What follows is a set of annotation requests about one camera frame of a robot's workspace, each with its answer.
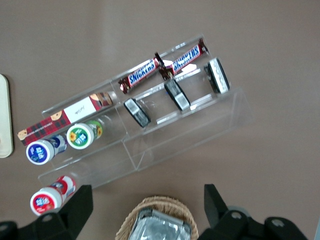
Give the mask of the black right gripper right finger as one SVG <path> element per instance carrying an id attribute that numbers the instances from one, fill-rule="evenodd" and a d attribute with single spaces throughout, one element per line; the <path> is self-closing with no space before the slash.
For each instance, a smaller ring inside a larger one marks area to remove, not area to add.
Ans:
<path id="1" fill-rule="evenodd" d="M 204 185 L 204 210 L 209 228 L 200 240 L 305 240 L 289 219 L 271 216 L 259 223 L 243 210 L 228 207 L 214 184 Z"/>

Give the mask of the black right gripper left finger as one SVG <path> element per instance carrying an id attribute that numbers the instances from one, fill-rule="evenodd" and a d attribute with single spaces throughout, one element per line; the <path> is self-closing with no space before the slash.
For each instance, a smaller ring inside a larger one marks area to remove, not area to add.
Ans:
<path id="1" fill-rule="evenodd" d="M 75 240 L 94 209 L 91 185 L 82 185 L 58 210 L 42 214 L 30 224 L 18 227 L 14 221 L 0 223 L 2 240 Z"/>

